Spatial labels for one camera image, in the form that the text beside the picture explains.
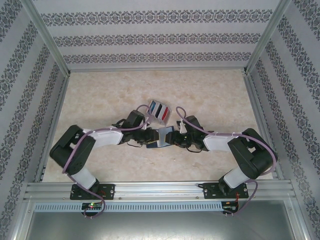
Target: black mounting plate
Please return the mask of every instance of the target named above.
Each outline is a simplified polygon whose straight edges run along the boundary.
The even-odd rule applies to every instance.
[[[113,200],[115,195],[114,184],[99,184],[96,194],[103,197],[104,200]],[[99,200],[96,196],[84,191],[77,184],[73,184],[70,193],[71,200]]]
[[[198,184],[199,188],[203,189],[204,199],[236,199],[236,194],[239,194],[239,199],[247,199],[249,197],[247,185],[240,184],[233,189],[227,196],[219,189],[218,182],[206,182]]]

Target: marble floor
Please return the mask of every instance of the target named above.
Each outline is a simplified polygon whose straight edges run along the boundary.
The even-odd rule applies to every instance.
[[[172,108],[168,126],[176,129],[175,108],[182,106],[208,131],[258,131],[240,70],[72,73],[53,144],[73,124],[86,129],[107,127],[151,99]],[[237,163],[224,151],[197,154],[176,146],[147,149],[122,144],[93,150],[86,167],[104,182],[196,181],[218,180]],[[61,171],[48,159],[43,181],[69,182]]]

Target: small box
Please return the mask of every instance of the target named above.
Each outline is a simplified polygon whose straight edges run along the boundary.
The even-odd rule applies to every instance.
[[[149,107],[151,110],[150,120],[154,123],[166,126],[171,115],[171,108],[154,99],[151,100]]]

